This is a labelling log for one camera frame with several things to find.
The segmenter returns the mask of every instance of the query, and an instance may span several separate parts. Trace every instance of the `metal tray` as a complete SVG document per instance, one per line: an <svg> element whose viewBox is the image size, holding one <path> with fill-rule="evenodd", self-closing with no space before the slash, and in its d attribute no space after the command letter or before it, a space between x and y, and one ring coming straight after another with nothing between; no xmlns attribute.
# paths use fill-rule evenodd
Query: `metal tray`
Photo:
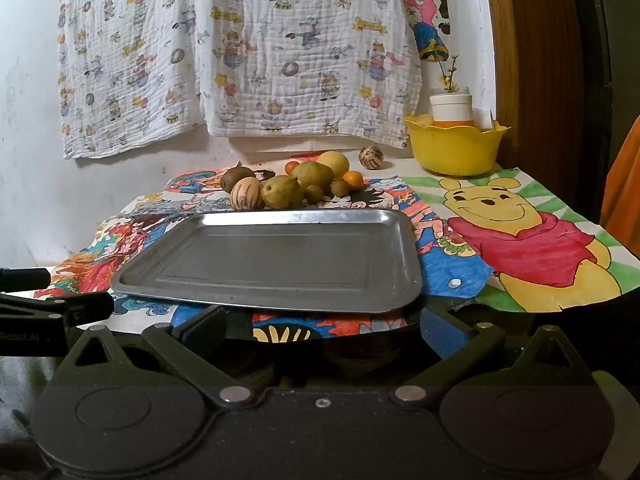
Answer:
<svg viewBox="0 0 640 480"><path fill-rule="evenodd" d="M275 310L378 314L411 303L422 275L411 222L373 208L187 218L127 262L111 288Z"/></svg>

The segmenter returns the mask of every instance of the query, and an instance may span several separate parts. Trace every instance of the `yellow plastic basin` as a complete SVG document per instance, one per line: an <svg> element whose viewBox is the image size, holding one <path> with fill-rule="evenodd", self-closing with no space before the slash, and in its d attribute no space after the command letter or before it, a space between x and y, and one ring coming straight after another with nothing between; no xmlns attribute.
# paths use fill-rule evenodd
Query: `yellow plastic basin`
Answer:
<svg viewBox="0 0 640 480"><path fill-rule="evenodd" d="M500 140L506 126L494 121L494 129L481 132L473 126L439 128L433 117L407 116L414 157L420 165L433 173L454 176L474 176L491 171L498 155Z"/></svg>

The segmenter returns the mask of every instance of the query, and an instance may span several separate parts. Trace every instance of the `pile of fruit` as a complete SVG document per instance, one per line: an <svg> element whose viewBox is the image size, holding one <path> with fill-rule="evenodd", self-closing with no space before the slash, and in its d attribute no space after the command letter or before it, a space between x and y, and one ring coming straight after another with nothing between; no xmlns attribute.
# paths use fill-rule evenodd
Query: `pile of fruit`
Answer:
<svg viewBox="0 0 640 480"><path fill-rule="evenodd" d="M360 163L370 170L382 166L383 155L377 146L363 148ZM324 152L318 160L297 162L285 166L284 175L277 175L260 183L255 173L242 166L228 170L220 180L220 187L230 193L231 207L251 211L264 208L286 209L300 207L302 201L321 202L325 196L347 196L364 188L359 171L350 171L349 161L340 152Z"/></svg>

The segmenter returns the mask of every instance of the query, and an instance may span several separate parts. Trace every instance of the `silver screw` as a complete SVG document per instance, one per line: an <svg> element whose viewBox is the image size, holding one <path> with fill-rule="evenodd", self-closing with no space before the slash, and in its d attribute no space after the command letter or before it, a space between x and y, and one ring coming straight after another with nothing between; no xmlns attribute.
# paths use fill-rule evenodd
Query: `silver screw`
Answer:
<svg viewBox="0 0 640 480"><path fill-rule="evenodd" d="M329 399L316 399L316 406L318 408L328 408L331 405Z"/></svg>
<svg viewBox="0 0 640 480"><path fill-rule="evenodd" d="M404 402L417 402L418 400L423 400L427 396L427 392L420 386L408 384L407 386L400 386L395 391L395 395Z"/></svg>
<svg viewBox="0 0 640 480"><path fill-rule="evenodd" d="M220 390L220 398L225 402L245 402L251 398L251 390L244 386L227 386Z"/></svg>

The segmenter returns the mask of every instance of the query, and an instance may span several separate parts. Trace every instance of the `winnie the pooh drawing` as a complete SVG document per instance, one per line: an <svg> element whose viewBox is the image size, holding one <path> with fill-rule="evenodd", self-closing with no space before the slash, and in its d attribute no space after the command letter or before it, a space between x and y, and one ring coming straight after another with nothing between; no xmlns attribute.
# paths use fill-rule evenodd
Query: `winnie the pooh drawing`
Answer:
<svg viewBox="0 0 640 480"><path fill-rule="evenodd" d="M446 178L444 205L458 218L449 226L494 268L504 290L527 312L557 312L620 295L607 271L609 250L572 222L539 212L509 191L520 183L496 178L461 187Z"/></svg>

